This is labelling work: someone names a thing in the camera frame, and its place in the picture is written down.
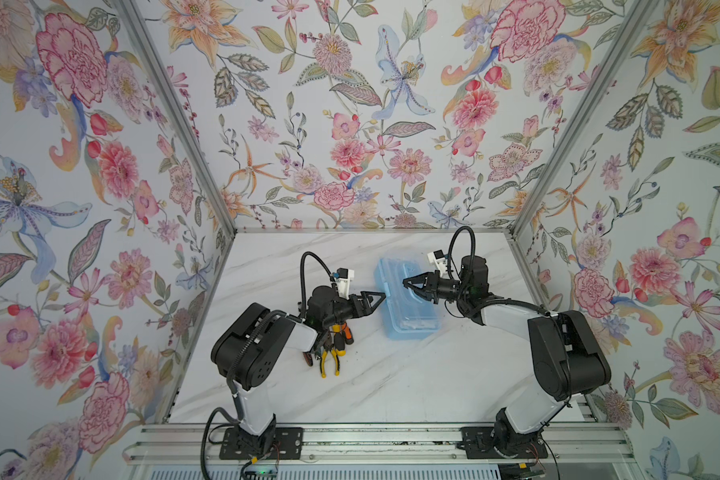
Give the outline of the blue transparent plastic toolbox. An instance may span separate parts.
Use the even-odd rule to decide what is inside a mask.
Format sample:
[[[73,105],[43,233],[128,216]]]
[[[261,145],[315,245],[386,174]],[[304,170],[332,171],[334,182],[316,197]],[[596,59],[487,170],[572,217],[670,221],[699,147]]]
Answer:
[[[423,340],[441,328],[435,306],[403,286],[403,280],[425,272],[413,257],[382,257],[375,269],[376,286],[386,295],[381,306],[382,322],[389,339]]]

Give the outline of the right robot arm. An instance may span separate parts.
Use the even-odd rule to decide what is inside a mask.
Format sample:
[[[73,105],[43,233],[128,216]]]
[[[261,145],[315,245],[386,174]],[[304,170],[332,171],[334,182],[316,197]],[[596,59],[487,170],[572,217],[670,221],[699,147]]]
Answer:
[[[514,335],[530,348],[534,382],[496,414],[489,447],[497,454],[512,458],[528,452],[573,396],[610,382],[610,365],[583,313],[555,312],[492,293],[482,257],[463,257],[457,277],[440,259],[433,262],[434,271],[408,277],[402,285],[433,304],[453,303],[462,317]]]

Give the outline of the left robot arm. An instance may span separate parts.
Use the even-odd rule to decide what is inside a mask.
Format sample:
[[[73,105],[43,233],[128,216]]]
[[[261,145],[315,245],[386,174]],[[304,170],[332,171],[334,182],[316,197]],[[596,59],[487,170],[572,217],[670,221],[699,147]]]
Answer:
[[[261,437],[275,426],[276,414],[264,386],[284,350],[307,354],[321,376],[326,375],[326,360],[332,359],[340,374],[341,358],[353,342],[347,322],[375,313],[385,299],[383,292],[343,293],[338,286],[323,285],[303,304],[302,317],[259,303],[249,305],[210,354],[232,394],[241,430]]]

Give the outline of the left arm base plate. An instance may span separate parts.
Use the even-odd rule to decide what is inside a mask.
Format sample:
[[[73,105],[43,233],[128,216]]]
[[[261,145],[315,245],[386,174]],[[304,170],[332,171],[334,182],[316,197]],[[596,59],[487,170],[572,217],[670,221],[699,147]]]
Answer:
[[[240,427],[228,428],[221,442],[221,460],[299,460],[304,445],[304,429],[274,427],[254,436]]]

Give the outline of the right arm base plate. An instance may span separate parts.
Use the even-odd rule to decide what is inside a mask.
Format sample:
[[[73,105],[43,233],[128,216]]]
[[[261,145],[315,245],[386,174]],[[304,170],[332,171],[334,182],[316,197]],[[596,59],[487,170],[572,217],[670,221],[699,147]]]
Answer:
[[[467,458],[475,459],[546,459],[549,454],[538,432],[517,434],[500,426],[498,432],[492,426],[463,427],[461,441],[456,448],[463,450]]]

